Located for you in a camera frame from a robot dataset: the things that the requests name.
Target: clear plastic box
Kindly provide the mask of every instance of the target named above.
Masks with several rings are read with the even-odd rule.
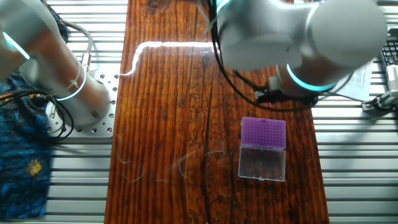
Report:
[[[239,177],[285,181],[285,121],[243,118]]]
[[[257,180],[285,181],[284,150],[241,146],[239,177]]]

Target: metal mounting plate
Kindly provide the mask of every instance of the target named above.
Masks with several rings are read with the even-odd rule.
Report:
[[[101,73],[101,71],[91,71],[90,75],[104,83],[104,85],[107,87],[109,94],[111,95],[111,106],[109,107],[109,111],[106,113],[106,115],[97,123],[82,128],[76,127],[71,135],[67,138],[68,140],[77,138],[112,138],[113,136],[114,116],[116,112],[116,101],[118,98],[119,88],[119,75],[112,75],[109,73],[105,74]],[[47,130],[49,131],[50,136],[57,136],[60,132],[62,120],[58,113],[55,112],[55,108],[52,103],[47,105],[46,113]],[[71,127],[67,125],[67,130],[65,133],[68,133],[70,128]]]

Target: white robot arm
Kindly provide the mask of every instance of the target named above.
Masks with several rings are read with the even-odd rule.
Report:
[[[224,64],[233,70],[277,65],[269,90],[301,97],[334,87],[372,60],[387,39],[372,0],[220,0],[218,33]]]
[[[0,0],[0,80],[18,68],[27,83],[60,101],[76,126],[108,112],[108,90],[67,47],[39,0]]]

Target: wood grain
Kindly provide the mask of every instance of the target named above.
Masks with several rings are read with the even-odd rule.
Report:
[[[198,44],[205,26],[187,3],[129,1],[105,223],[329,223],[311,111],[240,99]],[[238,177],[244,116],[286,120],[285,182]]]

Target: blue cloth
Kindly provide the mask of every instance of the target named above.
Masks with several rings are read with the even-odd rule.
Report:
[[[49,10],[66,41],[67,28]],[[7,91],[25,89],[32,87],[14,72],[0,83],[0,97]],[[46,102],[43,96],[30,95],[0,108],[0,222],[41,217],[45,212],[51,158]]]

